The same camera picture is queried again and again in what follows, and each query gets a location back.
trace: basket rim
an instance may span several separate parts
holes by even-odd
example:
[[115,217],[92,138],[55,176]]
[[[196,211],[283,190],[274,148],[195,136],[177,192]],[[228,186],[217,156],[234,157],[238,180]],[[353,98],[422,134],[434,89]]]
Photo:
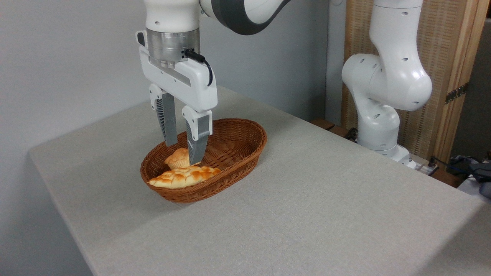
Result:
[[[222,170],[219,174],[215,175],[214,177],[211,177],[211,178],[209,178],[207,180],[204,180],[202,182],[196,183],[194,185],[190,185],[190,186],[186,186],[186,187],[181,187],[181,188],[175,188],[175,189],[173,189],[173,188],[167,188],[167,187],[157,187],[157,186],[151,185],[149,183],[150,177],[146,174],[146,171],[144,169],[145,168],[145,165],[142,162],[141,163],[141,166],[140,166],[140,174],[142,175],[143,178],[148,179],[147,181],[145,181],[145,183],[151,189],[153,189],[153,190],[154,189],[158,189],[159,191],[162,191],[164,193],[165,192],[170,192],[170,193],[175,193],[175,192],[192,193],[192,192],[195,192],[197,190],[202,189],[203,187],[207,186],[211,182],[219,181],[222,177],[226,177],[229,172],[234,172],[238,168],[247,165],[249,162],[252,162],[253,160],[258,159],[259,156],[260,156],[260,154],[261,154],[261,152],[263,151],[264,147],[266,146],[267,141],[268,141],[268,136],[267,136],[266,130],[259,123],[257,123],[257,122],[252,121],[252,120],[249,120],[249,119],[242,119],[242,118],[221,118],[221,119],[213,120],[213,123],[214,124],[215,123],[226,123],[226,122],[231,122],[231,121],[241,121],[243,123],[247,123],[247,124],[253,125],[253,127],[255,129],[257,129],[263,135],[264,139],[261,140],[261,142],[259,143],[258,147],[249,156],[247,156],[246,158],[240,160],[239,162],[234,163],[232,166],[226,167],[224,170]],[[162,147],[167,147],[167,145],[165,144],[165,141],[161,142],[156,147],[154,147],[145,156],[145,158],[143,160],[145,161],[150,156],[150,154],[152,152],[154,152],[155,150],[159,150]]]

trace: table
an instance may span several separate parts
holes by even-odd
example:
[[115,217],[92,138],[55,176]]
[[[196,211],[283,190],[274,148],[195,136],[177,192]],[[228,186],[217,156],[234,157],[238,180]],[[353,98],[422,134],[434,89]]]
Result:
[[141,180],[162,141],[148,103],[30,150],[94,275],[491,275],[489,205],[223,87],[218,102],[214,119],[257,121],[268,144],[203,201]]

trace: pastry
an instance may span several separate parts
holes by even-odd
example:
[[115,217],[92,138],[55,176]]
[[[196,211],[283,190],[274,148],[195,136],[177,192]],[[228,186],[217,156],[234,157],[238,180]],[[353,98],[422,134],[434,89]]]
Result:
[[219,168],[211,168],[207,166],[175,168],[164,172],[162,175],[157,176],[156,178],[150,179],[149,184],[155,187],[177,189],[205,181],[210,177],[217,175],[219,172],[221,172]]
[[179,148],[174,151],[174,153],[167,157],[164,161],[165,164],[169,165],[170,169],[175,169],[179,167],[189,167],[189,151],[186,148]]

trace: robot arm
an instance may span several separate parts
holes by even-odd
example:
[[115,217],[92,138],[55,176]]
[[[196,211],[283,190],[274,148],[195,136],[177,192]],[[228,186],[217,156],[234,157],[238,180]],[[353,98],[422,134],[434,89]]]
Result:
[[379,55],[356,54],[342,78],[356,104],[358,144],[404,165],[409,152],[397,145],[399,116],[394,108],[422,107],[432,91],[419,60],[416,35],[423,0],[374,0],[370,39]]
[[242,34],[266,28],[290,0],[200,0],[203,11],[225,27]]
[[207,14],[232,31],[262,31],[289,0],[144,0],[146,30],[136,33],[145,77],[152,82],[150,100],[166,144],[177,143],[174,98],[186,106],[190,163],[204,156],[213,134],[212,111],[217,84],[211,66],[199,54],[199,19]]

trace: brown woven basket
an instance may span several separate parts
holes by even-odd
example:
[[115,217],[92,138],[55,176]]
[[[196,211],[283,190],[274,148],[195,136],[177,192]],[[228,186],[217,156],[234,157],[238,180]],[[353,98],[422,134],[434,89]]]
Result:
[[213,121],[213,135],[208,137],[205,156],[199,166],[217,167],[216,176],[203,182],[178,189],[150,185],[150,179],[170,170],[164,160],[178,148],[187,148],[186,132],[177,136],[177,144],[167,147],[165,142],[152,149],[141,163],[140,173],[149,188],[163,198],[181,203],[209,198],[243,179],[257,165],[266,145],[266,131],[256,122],[246,119]]

